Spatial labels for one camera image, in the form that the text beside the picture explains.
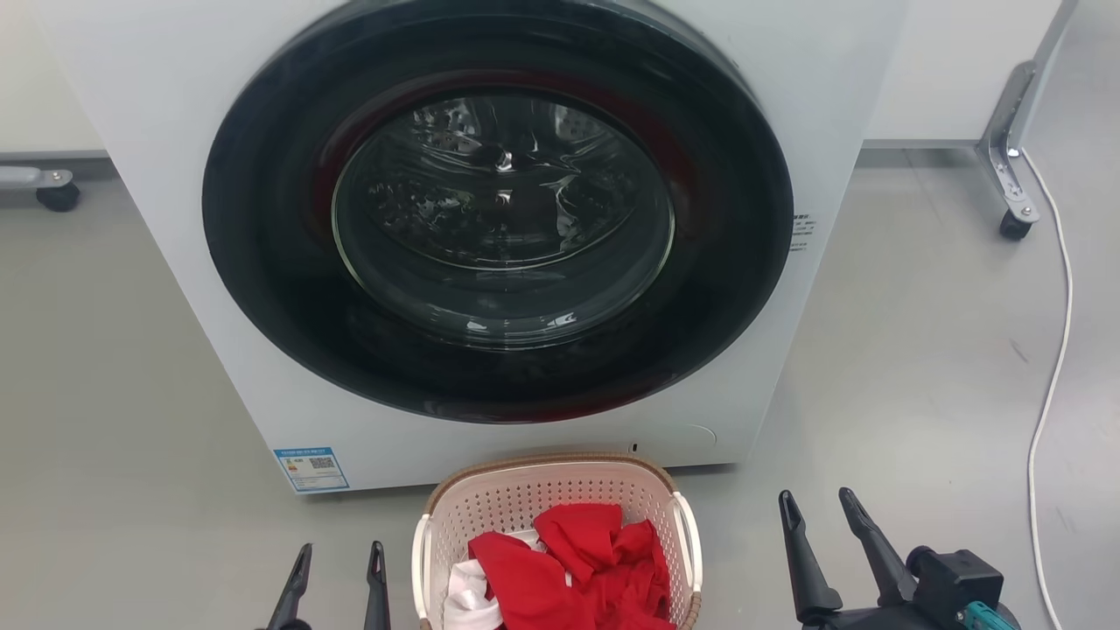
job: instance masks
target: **washing machine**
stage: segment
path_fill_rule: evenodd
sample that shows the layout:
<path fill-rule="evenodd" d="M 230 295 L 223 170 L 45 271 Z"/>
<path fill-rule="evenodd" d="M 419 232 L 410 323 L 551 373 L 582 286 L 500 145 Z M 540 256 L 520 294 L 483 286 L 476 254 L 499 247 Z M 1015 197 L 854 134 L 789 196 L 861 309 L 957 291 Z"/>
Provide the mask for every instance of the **washing machine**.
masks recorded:
<path fill-rule="evenodd" d="M 36 3 L 297 492 L 747 457 L 906 10 Z"/>

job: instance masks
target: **energy label sticker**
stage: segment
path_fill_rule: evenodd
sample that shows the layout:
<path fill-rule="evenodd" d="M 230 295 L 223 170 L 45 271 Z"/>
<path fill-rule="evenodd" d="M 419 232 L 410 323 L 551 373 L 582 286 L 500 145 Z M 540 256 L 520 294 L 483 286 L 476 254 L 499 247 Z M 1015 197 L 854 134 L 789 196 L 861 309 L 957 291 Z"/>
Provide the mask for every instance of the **energy label sticker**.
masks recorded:
<path fill-rule="evenodd" d="M 330 448 L 284 448 L 273 451 L 288 473 L 296 492 L 321 492 L 349 488 L 343 469 Z"/>

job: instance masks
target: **gray floor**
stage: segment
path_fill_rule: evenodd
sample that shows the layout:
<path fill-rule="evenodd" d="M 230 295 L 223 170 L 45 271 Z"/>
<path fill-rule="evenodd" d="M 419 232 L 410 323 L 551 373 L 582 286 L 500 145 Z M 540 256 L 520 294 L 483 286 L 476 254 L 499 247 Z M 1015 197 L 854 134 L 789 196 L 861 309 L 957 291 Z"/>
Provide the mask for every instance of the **gray floor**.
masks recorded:
<path fill-rule="evenodd" d="M 1114 2 L 1083 1 L 1028 142 L 1077 275 L 1038 458 L 1046 567 L 1071 629 L 1111 622 L 1120 590 L 1118 34 Z M 0 196 L 0 623 L 262 626 L 314 540 L 305 617 L 358 628 L 380 538 L 394 624 L 414 627 L 408 556 L 427 491 L 293 497 L 123 185 L 96 170 L 80 174 L 73 214 Z M 903 554 L 979 553 L 1024 626 L 1046 627 L 1024 466 L 1063 278 L 1049 215 L 1012 244 L 993 233 L 1000 214 L 971 155 L 861 156 L 754 456 L 681 475 L 706 550 L 702 628 L 796 627 L 784 488 L 846 602 L 874 603 L 840 485 Z"/>

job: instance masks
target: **power cord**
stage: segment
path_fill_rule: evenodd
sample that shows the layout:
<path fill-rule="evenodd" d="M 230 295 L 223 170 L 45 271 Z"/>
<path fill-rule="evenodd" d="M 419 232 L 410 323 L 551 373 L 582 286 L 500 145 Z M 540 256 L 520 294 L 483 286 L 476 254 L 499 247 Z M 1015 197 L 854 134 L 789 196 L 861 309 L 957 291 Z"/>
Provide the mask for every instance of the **power cord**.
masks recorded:
<path fill-rule="evenodd" d="M 1030 167 L 1030 173 L 1035 176 L 1038 185 L 1046 196 L 1046 203 L 1054 211 L 1054 224 L 1057 226 L 1057 243 L 1062 249 L 1062 262 L 1065 265 L 1065 325 L 1062 328 L 1062 346 L 1057 351 L 1057 362 L 1054 364 L 1054 376 L 1051 377 L 1049 389 L 1046 390 L 1046 401 L 1043 402 L 1042 414 L 1038 416 L 1038 424 L 1035 426 L 1035 435 L 1030 438 L 1030 453 L 1027 455 L 1027 498 L 1030 506 L 1030 545 L 1035 554 L 1035 573 L 1038 576 L 1038 590 L 1043 593 L 1043 603 L 1046 604 L 1046 613 L 1049 614 L 1054 630 L 1062 630 L 1062 622 L 1054 612 L 1054 603 L 1051 602 L 1049 591 L 1046 589 L 1046 574 L 1043 572 L 1043 553 L 1038 545 L 1038 504 L 1035 499 L 1035 453 L 1038 451 L 1038 441 L 1046 428 L 1046 416 L 1049 415 L 1051 402 L 1054 400 L 1054 390 L 1057 388 L 1057 378 L 1062 373 L 1062 363 L 1065 362 L 1065 349 L 1070 344 L 1070 319 L 1073 316 L 1073 268 L 1070 266 L 1070 253 L 1065 247 L 1065 232 L 1062 231 L 1062 215 L 1058 213 L 1057 203 L 1054 195 L 1046 187 L 1046 182 L 1035 167 L 1030 154 L 1023 149 L 1023 157 Z"/>

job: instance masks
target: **laundry basket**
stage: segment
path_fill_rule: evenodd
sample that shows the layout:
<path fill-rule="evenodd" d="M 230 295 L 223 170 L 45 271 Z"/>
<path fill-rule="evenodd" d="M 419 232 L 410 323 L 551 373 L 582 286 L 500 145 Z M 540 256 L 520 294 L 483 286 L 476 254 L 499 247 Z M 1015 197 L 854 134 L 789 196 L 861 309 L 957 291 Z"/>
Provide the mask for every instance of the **laundry basket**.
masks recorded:
<path fill-rule="evenodd" d="M 412 597 L 421 630 L 444 629 L 451 565 L 485 531 L 515 535 L 553 506 L 615 503 L 625 525 L 648 519 L 670 573 L 669 620 L 691 630 L 700 614 L 703 563 L 689 502 L 661 467 L 618 453 L 505 460 L 460 471 L 432 492 L 412 539 Z"/>

